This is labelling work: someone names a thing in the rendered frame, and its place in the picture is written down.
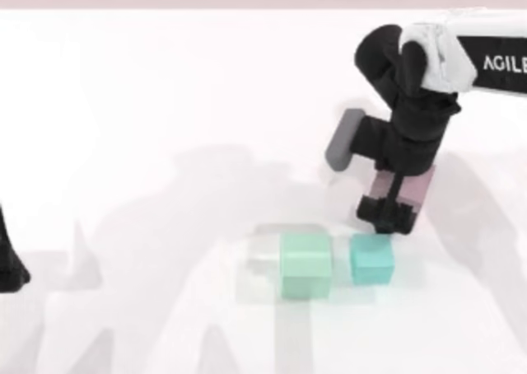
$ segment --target green block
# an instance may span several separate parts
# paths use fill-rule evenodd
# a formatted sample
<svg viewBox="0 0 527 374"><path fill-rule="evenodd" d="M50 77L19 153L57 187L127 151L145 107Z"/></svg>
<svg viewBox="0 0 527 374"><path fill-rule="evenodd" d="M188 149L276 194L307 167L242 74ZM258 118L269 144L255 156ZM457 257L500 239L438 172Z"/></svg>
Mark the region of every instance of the green block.
<svg viewBox="0 0 527 374"><path fill-rule="evenodd" d="M394 274L394 252L385 234L356 234L350 240L352 280L356 285L383 285Z"/></svg>
<svg viewBox="0 0 527 374"><path fill-rule="evenodd" d="M325 298L333 275L331 237L326 234L283 234L280 241L282 297Z"/></svg>

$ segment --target white background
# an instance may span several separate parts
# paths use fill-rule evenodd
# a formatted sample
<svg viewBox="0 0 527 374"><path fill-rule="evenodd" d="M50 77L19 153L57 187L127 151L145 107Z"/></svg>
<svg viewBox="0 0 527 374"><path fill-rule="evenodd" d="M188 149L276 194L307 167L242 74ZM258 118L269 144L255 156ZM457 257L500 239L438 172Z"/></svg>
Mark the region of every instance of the white background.
<svg viewBox="0 0 527 374"><path fill-rule="evenodd" d="M2 374L527 372L527 101L472 92L382 288L354 288L373 177L324 149L389 112L359 40L422 11L3 12L0 195L34 281ZM331 298L276 301L277 235L335 236Z"/></svg>

